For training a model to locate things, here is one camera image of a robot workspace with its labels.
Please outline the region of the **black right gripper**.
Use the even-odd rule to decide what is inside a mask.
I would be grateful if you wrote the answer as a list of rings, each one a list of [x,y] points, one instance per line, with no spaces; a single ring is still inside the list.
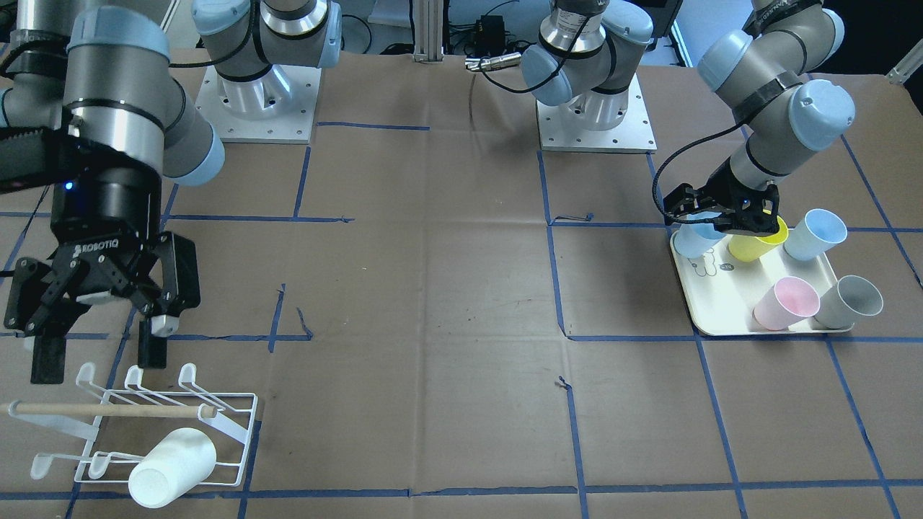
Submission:
[[[62,384],[67,332],[90,306],[125,299],[143,315],[138,366],[165,369],[168,337],[201,293],[194,243],[159,230],[164,144],[71,142],[82,171],[50,186],[56,250],[17,260],[4,326],[34,339],[30,383]]]

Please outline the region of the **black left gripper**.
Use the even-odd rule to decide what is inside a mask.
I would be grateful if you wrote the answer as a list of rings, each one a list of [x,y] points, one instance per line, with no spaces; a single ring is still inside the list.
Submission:
[[[764,182],[758,190],[745,186],[724,162],[707,183],[695,190],[687,183],[679,185],[665,197],[665,224],[679,217],[713,211],[709,223],[724,234],[772,236],[780,231],[778,188]]]

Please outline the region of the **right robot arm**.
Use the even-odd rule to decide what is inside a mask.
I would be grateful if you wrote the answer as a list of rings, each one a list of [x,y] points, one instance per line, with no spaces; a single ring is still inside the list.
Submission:
[[[200,302],[197,250],[161,228],[162,180],[220,172],[220,133],[182,85],[159,25],[105,1],[4,3],[2,192],[53,188],[48,259],[21,257],[3,325],[32,348],[33,384],[65,377],[66,336],[93,306],[141,315],[138,361],[164,368],[181,313]]]

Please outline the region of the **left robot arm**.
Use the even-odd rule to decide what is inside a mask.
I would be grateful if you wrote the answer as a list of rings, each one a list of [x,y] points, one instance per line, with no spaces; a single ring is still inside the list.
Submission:
[[[770,236],[779,229],[778,184],[850,127],[856,107],[829,80],[804,80],[843,42],[844,23],[821,1],[755,1],[740,30],[717,39],[699,60],[705,84],[751,135],[706,184],[682,184],[657,210],[670,223],[699,223],[712,211],[719,232]],[[624,1],[557,1],[539,43],[522,53],[526,88],[548,106],[611,97],[627,86],[653,24]]]

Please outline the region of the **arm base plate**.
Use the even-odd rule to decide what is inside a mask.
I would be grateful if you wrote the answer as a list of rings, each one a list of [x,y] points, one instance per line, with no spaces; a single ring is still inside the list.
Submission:
[[[637,75],[616,95],[590,91],[563,105],[535,104],[545,151],[644,154],[658,148]]]
[[[274,65],[250,81],[207,68],[195,106],[225,143],[310,144],[322,70]]]

